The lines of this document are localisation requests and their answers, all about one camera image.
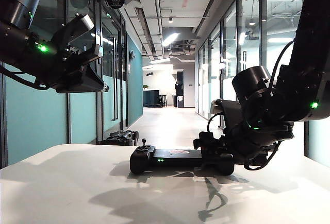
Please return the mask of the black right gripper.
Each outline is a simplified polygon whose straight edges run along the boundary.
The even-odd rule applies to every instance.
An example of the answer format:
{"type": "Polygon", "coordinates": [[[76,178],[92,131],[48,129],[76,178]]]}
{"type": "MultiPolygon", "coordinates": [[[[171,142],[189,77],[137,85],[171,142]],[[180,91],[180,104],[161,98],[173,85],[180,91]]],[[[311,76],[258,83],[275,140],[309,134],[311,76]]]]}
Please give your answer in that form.
{"type": "Polygon", "coordinates": [[[215,139],[212,132],[200,132],[199,138],[193,140],[193,146],[201,149],[202,166],[233,168],[234,162],[238,165],[245,163],[242,141],[241,133],[232,133],[225,128],[219,139],[215,139]]]}

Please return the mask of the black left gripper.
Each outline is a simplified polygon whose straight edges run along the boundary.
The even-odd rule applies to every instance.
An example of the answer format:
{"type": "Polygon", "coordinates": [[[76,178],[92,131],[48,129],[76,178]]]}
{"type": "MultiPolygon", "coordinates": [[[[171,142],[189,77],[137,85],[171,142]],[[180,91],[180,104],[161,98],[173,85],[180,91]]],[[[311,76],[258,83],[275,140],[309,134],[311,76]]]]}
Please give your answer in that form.
{"type": "Polygon", "coordinates": [[[57,71],[50,87],[57,93],[107,92],[108,86],[90,65],[102,56],[103,48],[93,44],[87,51],[71,54],[65,61],[57,59],[57,71]]]}

